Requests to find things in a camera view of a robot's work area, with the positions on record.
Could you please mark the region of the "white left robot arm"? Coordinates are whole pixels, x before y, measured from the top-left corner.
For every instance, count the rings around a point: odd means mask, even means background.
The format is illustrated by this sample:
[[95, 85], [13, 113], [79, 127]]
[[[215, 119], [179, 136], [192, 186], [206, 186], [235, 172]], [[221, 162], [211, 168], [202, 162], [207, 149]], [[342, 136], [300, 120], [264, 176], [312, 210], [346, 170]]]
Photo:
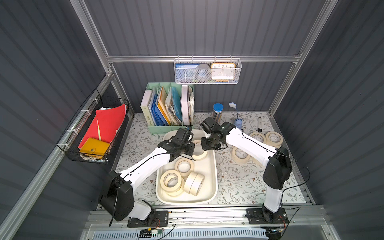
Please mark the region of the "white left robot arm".
[[164, 140], [145, 158], [119, 173], [109, 172], [99, 197], [99, 204], [112, 216], [112, 221], [135, 218], [151, 225], [155, 209], [146, 201], [136, 201], [134, 191], [159, 168], [173, 162], [181, 155], [192, 156], [195, 144], [192, 143], [192, 127], [179, 128], [176, 134]]

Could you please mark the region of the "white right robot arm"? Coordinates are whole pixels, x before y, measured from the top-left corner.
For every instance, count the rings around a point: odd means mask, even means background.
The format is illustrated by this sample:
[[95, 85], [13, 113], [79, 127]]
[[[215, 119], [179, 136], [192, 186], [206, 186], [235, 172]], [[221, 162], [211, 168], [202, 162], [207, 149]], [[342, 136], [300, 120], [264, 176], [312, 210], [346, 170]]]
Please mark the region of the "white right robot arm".
[[202, 148], [208, 150], [222, 150], [229, 145], [236, 147], [265, 167], [263, 180], [267, 185], [263, 211], [275, 214], [281, 209], [283, 187], [292, 172], [291, 158], [286, 148], [276, 149], [245, 134], [235, 125], [225, 122], [219, 125], [211, 117], [200, 123], [205, 137], [201, 138]]

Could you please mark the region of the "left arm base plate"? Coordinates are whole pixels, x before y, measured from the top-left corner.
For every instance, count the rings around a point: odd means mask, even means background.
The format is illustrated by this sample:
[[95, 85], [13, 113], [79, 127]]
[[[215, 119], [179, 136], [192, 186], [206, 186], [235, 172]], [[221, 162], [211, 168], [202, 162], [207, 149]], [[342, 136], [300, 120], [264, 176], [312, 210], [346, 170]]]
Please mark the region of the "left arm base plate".
[[152, 211], [145, 220], [129, 217], [128, 228], [156, 228], [166, 227], [169, 222], [168, 211]]

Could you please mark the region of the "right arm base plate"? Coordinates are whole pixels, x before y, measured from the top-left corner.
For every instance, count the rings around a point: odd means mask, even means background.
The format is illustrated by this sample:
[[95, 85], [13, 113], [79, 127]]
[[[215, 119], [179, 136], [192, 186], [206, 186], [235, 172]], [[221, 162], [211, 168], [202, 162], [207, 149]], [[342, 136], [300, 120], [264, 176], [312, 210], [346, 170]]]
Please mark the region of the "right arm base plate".
[[289, 222], [284, 208], [279, 208], [276, 213], [264, 207], [246, 209], [245, 217], [248, 219], [250, 225], [288, 224]]

